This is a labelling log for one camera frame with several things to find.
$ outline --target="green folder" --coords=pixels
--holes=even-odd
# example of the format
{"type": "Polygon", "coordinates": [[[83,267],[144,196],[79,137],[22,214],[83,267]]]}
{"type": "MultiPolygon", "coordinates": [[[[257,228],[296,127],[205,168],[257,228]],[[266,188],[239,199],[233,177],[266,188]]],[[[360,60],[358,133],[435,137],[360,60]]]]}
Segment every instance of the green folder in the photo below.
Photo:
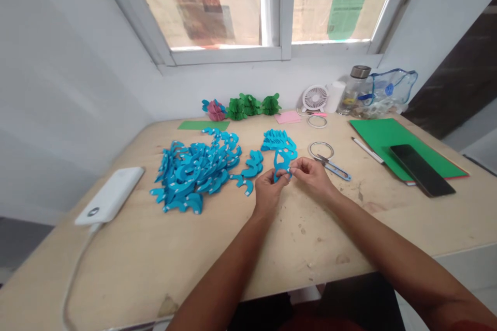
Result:
{"type": "Polygon", "coordinates": [[[350,124],[402,181],[413,178],[394,157],[390,146],[411,145],[443,178],[467,177],[468,173],[437,153],[395,119],[351,120],[350,124]]]}
{"type": "Polygon", "coordinates": [[[184,121],[178,129],[186,130],[203,130],[205,128],[217,128],[225,131],[228,128],[229,122],[211,122],[211,121],[184,121]]]}

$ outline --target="hand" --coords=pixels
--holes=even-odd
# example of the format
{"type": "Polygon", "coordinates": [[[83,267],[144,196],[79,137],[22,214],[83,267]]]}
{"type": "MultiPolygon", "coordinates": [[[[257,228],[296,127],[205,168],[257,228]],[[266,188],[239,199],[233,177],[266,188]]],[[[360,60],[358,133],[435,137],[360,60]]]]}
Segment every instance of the hand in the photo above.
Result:
{"type": "Polygon", "coordinates": [[[341,193],[331,183],[325,168],[317,160],[301,157],[290,163],[290,172],[305,183],[311,193],[321,198],[336,198],[341,193]]]}
{"type": "Polygon", "coordinates": [[[274,168],[262,174],[255,180],[254,216],[274,216],[281,191],[290,183],[290,175],[285,170],[276,173],[280,179],[274,183],[274,168]]]}

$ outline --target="blue scissors handle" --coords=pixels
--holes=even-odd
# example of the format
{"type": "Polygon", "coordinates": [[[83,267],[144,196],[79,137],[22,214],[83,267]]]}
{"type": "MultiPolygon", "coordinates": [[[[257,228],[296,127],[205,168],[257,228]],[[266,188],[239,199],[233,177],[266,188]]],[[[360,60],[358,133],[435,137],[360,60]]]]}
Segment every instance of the blue scissors handle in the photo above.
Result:
{"type": "Polygon", "coordinates": [[[317,156],[319,157],[318,161],[320,161],[321,164],[324,165],[324,167],[327,170],[333,172],[335,175],[344,179],[345,181],[350,181],[352,179],[352,177],[347,172],[345,172],[343,169],[341,169],[340,167],[337,167],[335,164],[330,162],[329,159],[325,158],[324,156],[322,156],[320,154],[318,154],[317,156]]]}

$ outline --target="white desk fan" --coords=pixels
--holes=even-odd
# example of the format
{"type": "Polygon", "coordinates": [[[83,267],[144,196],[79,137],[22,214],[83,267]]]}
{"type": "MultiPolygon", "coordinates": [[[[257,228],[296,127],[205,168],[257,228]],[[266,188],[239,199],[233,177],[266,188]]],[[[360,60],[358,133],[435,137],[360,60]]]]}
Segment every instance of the white desk fan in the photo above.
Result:
{"type": "Polygon", "coordinates": [[[302,112],[307,110],[324,112],[328,91],[322,85],[311,85],[302,93],[302,112]]]}

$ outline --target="pen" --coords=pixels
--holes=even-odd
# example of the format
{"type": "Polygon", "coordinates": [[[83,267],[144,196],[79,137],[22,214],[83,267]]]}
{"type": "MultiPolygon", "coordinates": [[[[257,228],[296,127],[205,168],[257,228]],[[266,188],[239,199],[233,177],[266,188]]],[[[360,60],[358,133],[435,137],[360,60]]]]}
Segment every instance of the pen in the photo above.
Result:
{"type": "Polygon", "coordinates": [[[374,152],[372,152],[371,150],[369,150],[362,142],[360,142],[358,139],[356,139],[355,137],[352,137],[352,141],[354,141],[356,144],[358,144],[366,153],[368,153],[369,155],[371,155],[371,157],[376,160],[378,163],[380,164],[383,164],[385,163],[385,161],[380,158],[377,154],[375,154],[374,152]]]}

